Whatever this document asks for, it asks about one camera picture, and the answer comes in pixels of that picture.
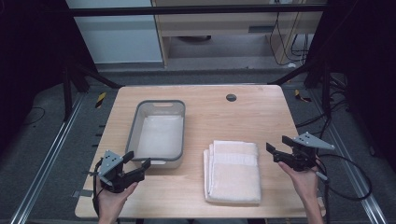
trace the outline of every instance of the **towel fold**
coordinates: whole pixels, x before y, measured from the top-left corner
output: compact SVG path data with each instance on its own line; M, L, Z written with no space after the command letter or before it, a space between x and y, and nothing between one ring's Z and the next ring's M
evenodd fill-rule
M258 157L254 143L215 140L204 151L206 200L212 203L260 203Z

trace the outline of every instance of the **forearm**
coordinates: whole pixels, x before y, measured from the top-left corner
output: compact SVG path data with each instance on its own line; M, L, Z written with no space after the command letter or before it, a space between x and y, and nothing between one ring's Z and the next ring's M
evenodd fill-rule
M302 199L309 224L323 224L318 199Z

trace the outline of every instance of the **metal track on floor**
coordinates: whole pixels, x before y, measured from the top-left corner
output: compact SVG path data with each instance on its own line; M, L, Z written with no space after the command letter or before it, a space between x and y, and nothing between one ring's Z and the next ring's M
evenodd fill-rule
M55 163L56 158L61 151L64 140L66 139L71 127L73 126L73 123L76 119L78 111L81 108L81 103L83 102L85 95L86 93L78 93L77 99L73 105L73 110L70 118L67 121L64 121L64 123L62 124L61 129L56 135L55 140L53 141L46 158L44 159L40 169L35 176L35 179L33 180L25 196L23 197L23 200L17 211L12 216L10 223L23 224L26 222L30 212L32 211L33 206L35 205L35 201L40 191L42 190L44 183L46 182L53 163Z
M312 100L316 104L320 114L322 114L323 109L321 107L321 100L320 100L321 96L316 91L312 91L312 90L308 90L308 91L310 92L313 98ZM336 127L332 123L330 123L329 125L328 133L334 141L337 154L354 161L350 156L350 154L348 153L347 148L344 145L341 136L339 135L339 132L337 132ZM346 168L346 173L349 176L349 180L351 181L352 186L355 189L356 193L359 196L363 196L364 192L368 191L368 186L361 172L358 170L358 168L356 168L349 162L343 161L343 164ZM376 199L373 196L373 194L370 195L366 200L361 201L361 204L363 205L363 208L366 211L368 218L370 218L373 224L388 223L386 218L384 217L384 214L382 213L381 208L376 202Z

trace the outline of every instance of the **white cabinet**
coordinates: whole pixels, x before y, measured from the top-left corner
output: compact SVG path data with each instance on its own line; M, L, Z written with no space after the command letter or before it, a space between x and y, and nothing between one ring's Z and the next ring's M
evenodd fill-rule
M66 0L70 8L151 7L150 0ZM154 17L75 17L96 64L162 63Z

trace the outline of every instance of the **wooden table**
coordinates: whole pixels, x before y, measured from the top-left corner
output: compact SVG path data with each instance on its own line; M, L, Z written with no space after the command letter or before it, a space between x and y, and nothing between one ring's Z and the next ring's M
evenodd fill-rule
M230 93L236 95L236 101L226 100ZM186 105L183 162L174 170L149 169L120 217L305 217L303 204L290 178L265 149L265 143L269 142L278 150L291 152L281 143L281 136L298 135L279 86L121 88L91 170L107 149L121 156L125 154L134 112L140 102L164 99L181 100ZM221 206L205 201L203 152L213 140L238 140L258 145L262 179L262 202L258 206ZM124 165L126 172L132 169L132 162ZM92 189L92 177L87 177L84 189ZM96 217L92 198L79 198L76 215Z

